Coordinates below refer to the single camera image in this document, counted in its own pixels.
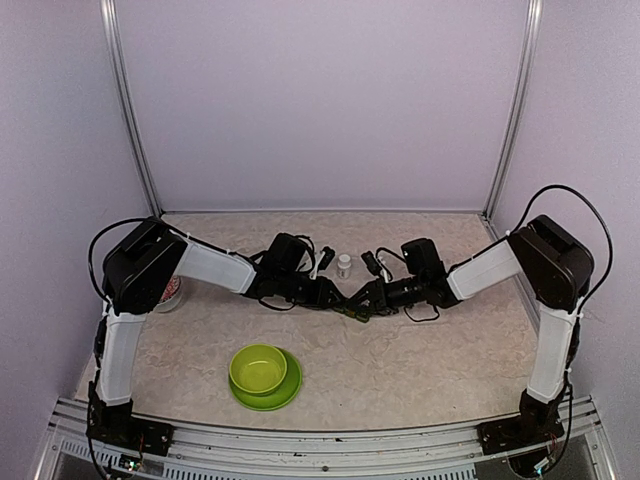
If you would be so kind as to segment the white pill bottle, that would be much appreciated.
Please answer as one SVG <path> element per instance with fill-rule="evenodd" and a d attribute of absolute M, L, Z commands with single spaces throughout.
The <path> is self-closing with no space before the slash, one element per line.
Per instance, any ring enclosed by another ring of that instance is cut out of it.
<path fill-rule="evenodd" d="M 337 275 L 341 279 L 347 279 L 351 273 L 352 261 L 348 254 L 341 254 L 337 259 Z"/>

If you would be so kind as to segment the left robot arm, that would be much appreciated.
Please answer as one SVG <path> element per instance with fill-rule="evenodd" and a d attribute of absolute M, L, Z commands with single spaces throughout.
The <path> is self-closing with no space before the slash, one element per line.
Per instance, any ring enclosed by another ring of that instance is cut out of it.
<path fill-rule="evenodd" d="M 188 235 L 156 217 L 132 219 L 134 229 L 104 258 L 103 277 L 94 283 L 103 318 L 94 343 L 96 378 L 90 400 L 106 409 L 99 424 L 121 445 L 140 434 L 132 404 L 132 374 L 142 326 L 174 277 L 198 280 L 265 303 L 279 297 L 292 306 L 328 310 L 346 298 L 313 260 L 310 241 L 279 233 L 268 249 L 246 256 Z"/>

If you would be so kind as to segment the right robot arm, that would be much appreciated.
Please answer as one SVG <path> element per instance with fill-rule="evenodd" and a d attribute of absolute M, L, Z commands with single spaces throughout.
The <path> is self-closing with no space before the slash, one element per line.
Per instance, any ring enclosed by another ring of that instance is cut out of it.
<path fill-rule="evenodd" d="M 594 271 L 592 254 L 546 215 L 451 269 L 445 268 L 431 239 L 407 242 L 401 251 L 408 277 L 365 284 L 347 303 L 356 318 L 387 315 L 421 302 L 440 311 L 511 277 L 526 278 L 538 305 L 538 343 L 511 433 L 520 443 L 535 442 L 549 429 L 551 412 L 568 386 L 578 343 L 578 310 Z"/>

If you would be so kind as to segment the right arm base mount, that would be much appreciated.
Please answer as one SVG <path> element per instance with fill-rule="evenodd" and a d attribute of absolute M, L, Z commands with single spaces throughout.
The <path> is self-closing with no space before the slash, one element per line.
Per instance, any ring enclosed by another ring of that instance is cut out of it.
<path fill-rule="evenodd" d="M 483 454 L 493 455 L 544 443 L 553 436 L 562 437 L 565 431 L 559 420 L 544 426 L 527 426 L 516 416 L 483 422 L 477 426 L 477 433 Z"/>

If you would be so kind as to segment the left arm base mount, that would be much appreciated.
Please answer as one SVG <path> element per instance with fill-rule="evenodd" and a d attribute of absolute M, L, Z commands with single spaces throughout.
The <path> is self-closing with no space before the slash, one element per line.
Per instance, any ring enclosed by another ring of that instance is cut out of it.
<path fill-rule="evenodd" d="M 91 420 L 87 429 L 92 440 L 143 454 L 166 457 L 174 427 L 168 423 L 131 417 L 120 426 L 106 427 Z"/>

